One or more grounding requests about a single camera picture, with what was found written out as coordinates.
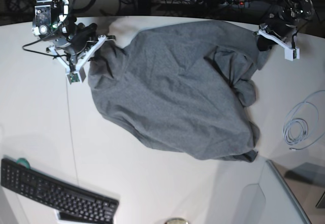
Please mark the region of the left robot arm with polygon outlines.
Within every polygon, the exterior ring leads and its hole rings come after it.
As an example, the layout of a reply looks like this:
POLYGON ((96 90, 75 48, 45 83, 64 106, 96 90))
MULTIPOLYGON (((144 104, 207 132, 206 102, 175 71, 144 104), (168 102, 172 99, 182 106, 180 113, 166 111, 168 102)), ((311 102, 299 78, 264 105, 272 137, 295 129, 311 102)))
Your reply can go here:
POLYGON ((266 51, 273 45, 282 45, 297 57, 297 24, 300 20, 312 18, 313 3, 311 0, 275 0, 272 5, 277 6, 278 10, 259 25, 259 30, 255 32, 258 36, 257 46, 260 51, 266 51))

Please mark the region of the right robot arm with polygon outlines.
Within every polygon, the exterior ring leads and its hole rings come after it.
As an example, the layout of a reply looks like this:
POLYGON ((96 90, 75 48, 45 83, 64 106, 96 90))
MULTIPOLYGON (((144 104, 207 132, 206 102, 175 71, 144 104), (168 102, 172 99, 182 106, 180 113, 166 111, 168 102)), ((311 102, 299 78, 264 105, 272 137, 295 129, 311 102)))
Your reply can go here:
POLYGON ((32 33, 40 41, 52 42, 55 49, 63 50, 67 61, 76 64, 96 41, 96 24, 77 24, 75 14, 89 10, 96 0, 75 9, 76 0, 36 0, 32 33))

